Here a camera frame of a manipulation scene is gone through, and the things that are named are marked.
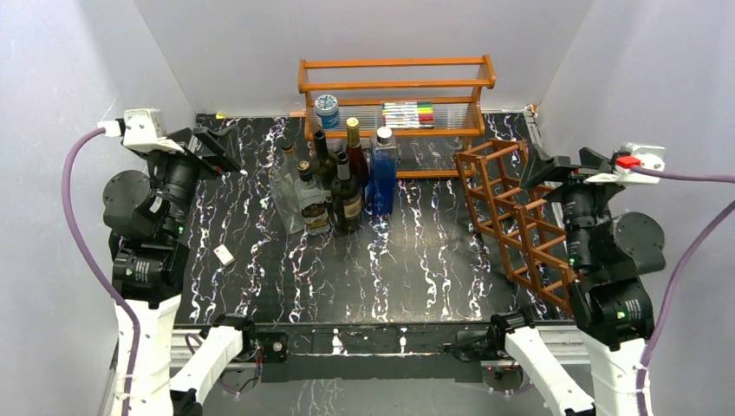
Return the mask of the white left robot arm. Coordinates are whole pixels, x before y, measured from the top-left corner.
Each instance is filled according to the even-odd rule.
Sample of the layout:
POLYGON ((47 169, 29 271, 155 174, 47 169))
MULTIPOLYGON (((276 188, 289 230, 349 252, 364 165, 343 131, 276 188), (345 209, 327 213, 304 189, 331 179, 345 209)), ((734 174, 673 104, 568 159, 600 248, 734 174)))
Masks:
POLYGON ((222 314, 177 372, 171 370, 175 316, 190 254, 183 234, 197 185, 240 167, 239 130, 185 128, 166 149, 144 151, 145 172, 114 175, 103 191, 110 228, 111 284, 120 297, 113 415, 200 415, 226 366, 255 356, 252 320, 222 314))

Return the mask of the dark bottle rack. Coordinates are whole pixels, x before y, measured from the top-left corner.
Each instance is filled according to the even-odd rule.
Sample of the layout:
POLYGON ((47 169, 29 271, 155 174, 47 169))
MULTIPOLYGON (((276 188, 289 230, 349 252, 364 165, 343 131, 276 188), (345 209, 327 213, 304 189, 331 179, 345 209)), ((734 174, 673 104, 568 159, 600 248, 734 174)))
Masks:
POLYGON ((312 172, 310 162, 297 163, 298 179, 295 181, 299 209, 310 236, 320 235, 330 230, 328 205, 320 178, 312 172))

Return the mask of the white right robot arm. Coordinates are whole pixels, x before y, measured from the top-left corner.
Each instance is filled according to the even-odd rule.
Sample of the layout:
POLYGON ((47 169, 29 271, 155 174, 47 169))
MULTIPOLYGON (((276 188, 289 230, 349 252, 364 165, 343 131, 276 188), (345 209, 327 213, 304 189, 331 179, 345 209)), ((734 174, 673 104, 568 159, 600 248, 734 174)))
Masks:
POLYGON ((569 303, 582 337, 594 391, 581 389, 550 352, 524 312, 494 315, 490 351, 512 358, 554 415, 641 415, 647 380, 641 355, 654 331, 654 311, 641 276, 665 268, 665 234, 641 212, 611 216, 608 201, 629 185, 655 185, 665 168, 662 146, 627 143, 611 156, 584 147, 579 162, 533 146, 520 184, 555 184, 549 199, 563 208, 568 263, 576 273, 569 303), (644 174, 652 169, 653 175, 644 174))

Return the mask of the dark green wine bottle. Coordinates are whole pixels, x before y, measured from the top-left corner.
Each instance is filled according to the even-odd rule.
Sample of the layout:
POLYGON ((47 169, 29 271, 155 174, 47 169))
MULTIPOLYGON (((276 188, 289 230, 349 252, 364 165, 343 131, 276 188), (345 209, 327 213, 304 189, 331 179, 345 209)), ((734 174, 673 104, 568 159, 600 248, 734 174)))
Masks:
POLYGON ((336 156, 329 151, 326 134, 317 130, 313 134, 314 155, 311 159, 312 172, 319 177, 326 192, 331 191, 332 181, 337 175, 336 156))

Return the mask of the wooden wine rack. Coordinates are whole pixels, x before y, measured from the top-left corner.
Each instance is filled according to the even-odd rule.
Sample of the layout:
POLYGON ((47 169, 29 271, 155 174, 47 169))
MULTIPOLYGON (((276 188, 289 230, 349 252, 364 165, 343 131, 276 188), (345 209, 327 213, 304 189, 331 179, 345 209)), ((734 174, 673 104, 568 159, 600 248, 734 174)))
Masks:
POLYGON ((529 146, 524 141, 487 140, 453 155, 465 194, 472 228, 495 240, 508 280, 528 289, 542 301, 571 313, 568 285, 575 273, 562 253, 566 233, 550 218, 544 198, 551 188, 525 190, 512 163, 526 166, 529 146))

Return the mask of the clear glass bottle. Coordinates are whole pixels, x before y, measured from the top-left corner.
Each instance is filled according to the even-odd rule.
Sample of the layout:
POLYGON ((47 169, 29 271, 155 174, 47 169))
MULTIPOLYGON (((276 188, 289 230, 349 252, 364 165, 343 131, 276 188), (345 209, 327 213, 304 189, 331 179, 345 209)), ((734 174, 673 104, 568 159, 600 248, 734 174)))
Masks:
POLYGON ((287 142, 281 146, 283 152, 283 160, 281 164, 281 171, 285 179, 289 182, 294 183, 300 178, 298 164, 299 158, 296 155, 296 149, 293 143, 287 142))

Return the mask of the silver capped wine bottle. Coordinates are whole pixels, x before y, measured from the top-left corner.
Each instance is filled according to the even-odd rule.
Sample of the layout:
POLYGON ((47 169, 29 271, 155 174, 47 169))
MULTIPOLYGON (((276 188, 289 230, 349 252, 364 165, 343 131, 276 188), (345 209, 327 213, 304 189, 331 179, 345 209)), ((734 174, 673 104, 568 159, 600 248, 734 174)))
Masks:
POLYGON ((335 225, 340 231, 352 232, 361 224, 362 187, 350 171, 348 154, 340 152, 336 158, 336 176, 330 185, 335 225))

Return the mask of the blue glass bottle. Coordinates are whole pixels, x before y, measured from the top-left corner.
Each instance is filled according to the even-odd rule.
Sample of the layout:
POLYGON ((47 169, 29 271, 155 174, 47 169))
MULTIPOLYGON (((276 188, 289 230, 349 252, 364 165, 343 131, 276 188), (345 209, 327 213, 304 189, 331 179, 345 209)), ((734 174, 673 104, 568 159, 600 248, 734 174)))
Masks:
POLYGON ((391 214, 397 186, 399 150, 393 130, 379 127, 370 148, 370 204, 374 215, 391 214))

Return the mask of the gold foil wine bottle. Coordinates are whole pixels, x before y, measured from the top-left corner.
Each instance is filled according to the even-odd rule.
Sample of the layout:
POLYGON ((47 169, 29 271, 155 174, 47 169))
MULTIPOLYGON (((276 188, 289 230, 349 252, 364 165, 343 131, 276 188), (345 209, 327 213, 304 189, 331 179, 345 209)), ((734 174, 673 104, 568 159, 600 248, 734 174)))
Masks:
POLYGON ((360 185, 366 188, 369 182, 369 168, 361 145, 360 122, 356 117, 346 120, 347 154, 350 172, 358 178, 360 185))

